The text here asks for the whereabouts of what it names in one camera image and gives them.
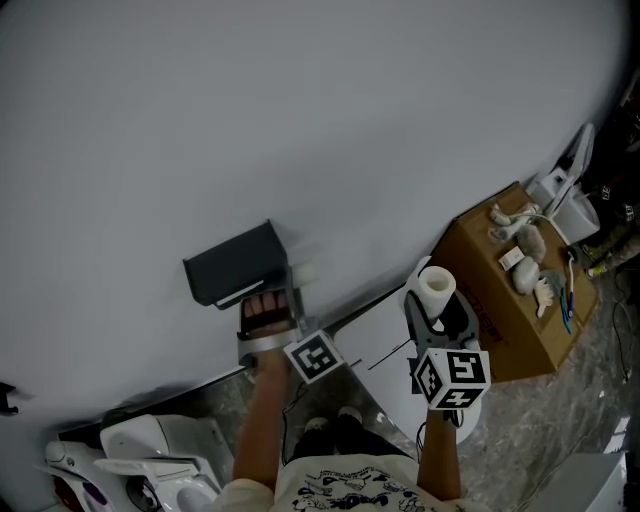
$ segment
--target paper roll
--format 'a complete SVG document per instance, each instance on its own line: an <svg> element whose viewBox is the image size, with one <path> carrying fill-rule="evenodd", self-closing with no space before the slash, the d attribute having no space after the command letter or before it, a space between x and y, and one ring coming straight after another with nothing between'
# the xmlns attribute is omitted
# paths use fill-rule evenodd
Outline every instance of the paper roll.
<svg viewBox="0 0 640 512"><path fill-rule="evenodd" d="M408 291L413 291L424 311L433 324L444 311L449 299L456 291L456 279L446 268L427 266L431 257L423 258L407 279L407 283L400 294L400 307L404 308L404 297Z"/></svg>

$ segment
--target cardboard box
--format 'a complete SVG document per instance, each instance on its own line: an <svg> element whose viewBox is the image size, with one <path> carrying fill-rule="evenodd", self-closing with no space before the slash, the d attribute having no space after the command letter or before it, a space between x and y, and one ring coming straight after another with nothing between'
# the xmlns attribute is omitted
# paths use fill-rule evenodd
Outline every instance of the cardboard box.
<svg viewBox="0 0 640 512"><path fill-rule="evenodd" d="M431 263L448 269L473 306L480 324L480 345L489 352L493 382L535 377L556 371L582 334L598 303L598 296L582 268L574 266L573 333L562 321L560 301L554 300L542 318L536 317L533 295L521 296L513 288L511 271L498 260L515 247L515 240L494 244L488 231L496 227L489 211L498 203L505 213L515 213L529 196L514 184L453 221L433 251ZM547 245L541 270L569 275L566 246L546 221L538 224Z"/></svg>

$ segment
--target marble floor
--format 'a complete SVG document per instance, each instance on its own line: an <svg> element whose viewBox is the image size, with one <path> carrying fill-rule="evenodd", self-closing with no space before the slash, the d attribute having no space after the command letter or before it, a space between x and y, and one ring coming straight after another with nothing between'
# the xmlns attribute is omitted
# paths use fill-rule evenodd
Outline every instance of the marble floor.
<svg viewBox="0 0 640 512"><path fill-rule="evenodd" d="M545 476L573 452L602 452L612 437L625 449L640 448L640 394L633 393L640 384L636 307L626 307L628 318L621 308L616 312L625 364L633 370L628 383L611 322L614 300L629 293L630 273L618 275L621 289L613 275L594 284L601 304L561 369L553 375L492 386L478 426L459 445L467 496L495 512L521 509ZM298 383L294 376L291 396ZM243 372L148 411L213 416L235 452L252 389L251 374ZM415 455L414 441L384 416L347 367L309 387L288 415L288 453L309 418L334 416L345 404L362 411L365 427ZM614 436L624 418L629 419L626 435Z"/></svg>

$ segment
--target white cloth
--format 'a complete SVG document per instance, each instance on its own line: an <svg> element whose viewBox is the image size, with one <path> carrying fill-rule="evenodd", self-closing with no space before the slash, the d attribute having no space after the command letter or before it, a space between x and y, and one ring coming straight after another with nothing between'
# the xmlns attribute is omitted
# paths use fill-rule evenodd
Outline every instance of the white cloth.
<svg viewBox="0 0 640 512"><path fill-rule="evenodd" d="M278 475L275 496L252 480L228 484L215 512L488 512L464 500L442 502L416 484L418 464L402 455L303 457Z"/></svg>

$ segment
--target white desk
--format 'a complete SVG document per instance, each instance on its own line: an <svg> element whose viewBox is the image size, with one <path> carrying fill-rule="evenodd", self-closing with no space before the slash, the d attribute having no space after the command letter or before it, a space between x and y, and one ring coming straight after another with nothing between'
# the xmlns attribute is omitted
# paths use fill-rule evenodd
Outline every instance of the white desk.
<svg viewBox="0 0 640 512"><path fill-rule="evenodd" d="M422 394L411 394L407 359L416 357L416 349L413 342L404 344L409 340L409 330L398 305L398 293L391 294L340 329L334 341L389 419L409 439L415 440L426 418L427 402ZM482 401L465 411L464 423L457 432L458 444L478 424L481 409Z"/></svg>

